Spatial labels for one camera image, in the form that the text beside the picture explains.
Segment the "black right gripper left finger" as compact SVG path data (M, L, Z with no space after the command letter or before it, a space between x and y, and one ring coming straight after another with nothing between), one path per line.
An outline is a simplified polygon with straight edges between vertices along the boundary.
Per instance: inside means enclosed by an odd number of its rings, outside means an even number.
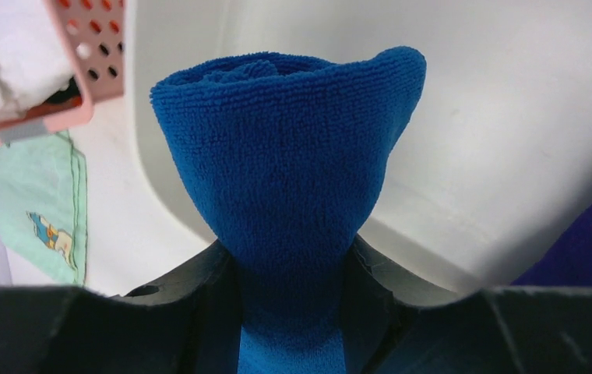
M241 303L219 243L125 296L0 287L0 373L234 373Z

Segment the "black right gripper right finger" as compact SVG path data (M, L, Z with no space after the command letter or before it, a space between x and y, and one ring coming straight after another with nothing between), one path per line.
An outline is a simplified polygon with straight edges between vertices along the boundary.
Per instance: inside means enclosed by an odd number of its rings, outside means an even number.
M356 238L340 309L349 373L592 373L592 288L463 298Z

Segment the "blue towel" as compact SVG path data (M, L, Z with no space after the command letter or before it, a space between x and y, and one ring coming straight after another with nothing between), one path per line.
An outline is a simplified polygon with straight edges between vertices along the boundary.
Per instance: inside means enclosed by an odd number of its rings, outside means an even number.
M151 89L181 181L236 262L239 372L344 372L344 258L426 68L409 47L344 64L260 52L175 72Z

